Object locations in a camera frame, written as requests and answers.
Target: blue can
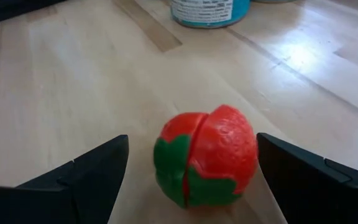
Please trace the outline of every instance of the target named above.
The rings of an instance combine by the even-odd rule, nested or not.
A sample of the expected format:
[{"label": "blue can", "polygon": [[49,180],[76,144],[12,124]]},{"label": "blue can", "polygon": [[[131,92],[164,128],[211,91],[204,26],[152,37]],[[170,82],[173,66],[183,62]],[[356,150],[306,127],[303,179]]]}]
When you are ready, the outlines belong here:
[{"label": "blue can", "polygon": [[218,28],[241,20],[249,4],[249,0],[171,0],[171,13],[184,26]]}]

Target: plastic fruit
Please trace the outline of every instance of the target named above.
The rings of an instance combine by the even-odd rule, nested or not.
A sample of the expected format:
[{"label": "plastic fruit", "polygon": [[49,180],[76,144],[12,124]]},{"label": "plastic fruit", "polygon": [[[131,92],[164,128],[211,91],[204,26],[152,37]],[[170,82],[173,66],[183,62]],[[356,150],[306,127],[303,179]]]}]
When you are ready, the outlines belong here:
[{"label": "plastic fruit", "polygon": [[228,105],[210,114],[175,116],[154,147],[157,182],[183,208],[232,203],[242,195],[256,165],[252,127]]}]

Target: wood grain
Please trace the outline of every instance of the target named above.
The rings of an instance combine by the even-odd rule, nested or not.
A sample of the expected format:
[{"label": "wood grain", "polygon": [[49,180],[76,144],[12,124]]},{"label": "wood grain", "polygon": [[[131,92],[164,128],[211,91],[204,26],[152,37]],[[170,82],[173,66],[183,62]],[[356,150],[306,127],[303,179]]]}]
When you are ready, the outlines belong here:
[{"label": "wood grain", "polygon": [[114,2],[137,23],[162,52],[181,46],[181,42],[174,35],[134,0],[115,0]]},{"label": "wood grain", "polygon": [[358,0],[253,2],[189,29],[164,0],[69,0],[0,23],[0,185],[128,134],[110,223],[285,223],[260,169],[229,209],[182,210],[159,189],[172,116],[239,108],[266,132],[358,169]]}]

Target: wooden surface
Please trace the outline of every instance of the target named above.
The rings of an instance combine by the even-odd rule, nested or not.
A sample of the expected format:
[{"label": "wooden surface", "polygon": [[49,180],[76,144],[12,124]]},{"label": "wooden surface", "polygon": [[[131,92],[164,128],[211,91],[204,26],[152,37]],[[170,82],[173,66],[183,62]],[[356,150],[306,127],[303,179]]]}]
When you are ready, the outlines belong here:
[{"label": "wooden surface", "polygon": [[182,27],[164,0],[70,0],[0,22],[0,185],[128,134],[110,223],[281,223],[260,171],[230,209],[187,212],[152,147],[186,111],[239,108],[255,132],[358,169],[358,0],[252,3],[225,29]]}]

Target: can label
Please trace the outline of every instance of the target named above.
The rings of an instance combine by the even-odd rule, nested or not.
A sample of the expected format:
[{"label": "can label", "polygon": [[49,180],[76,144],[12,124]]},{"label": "can label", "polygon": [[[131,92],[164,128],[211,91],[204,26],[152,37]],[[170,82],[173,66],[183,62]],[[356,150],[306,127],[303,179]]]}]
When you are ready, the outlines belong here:
[{"label": "can label", "polygon": [[172,0],[172,14],[188,22],[224,22],[231,19],[233,0]]}]

